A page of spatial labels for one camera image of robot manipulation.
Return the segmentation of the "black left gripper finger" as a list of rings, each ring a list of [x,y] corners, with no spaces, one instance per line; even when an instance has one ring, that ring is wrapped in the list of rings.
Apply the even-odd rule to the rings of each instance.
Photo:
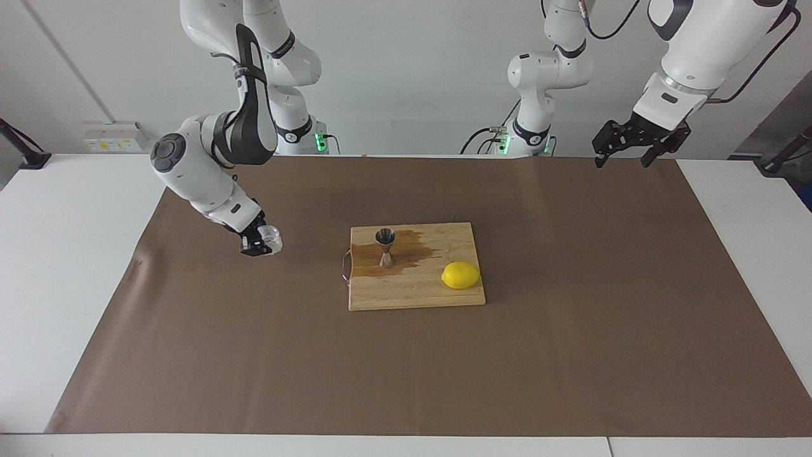
[[[664,139],[655,140],[640,159],[642,167],[649,168],[658,157],[664,154],[676,153],[691,133],[690,125],[681,123],[676,130],[667,134]]]
[[[607,121],[591,141],[595,154],[594,163],[602,168],[612,154],[626,149],[626,133],[629,127],[617,121]]]

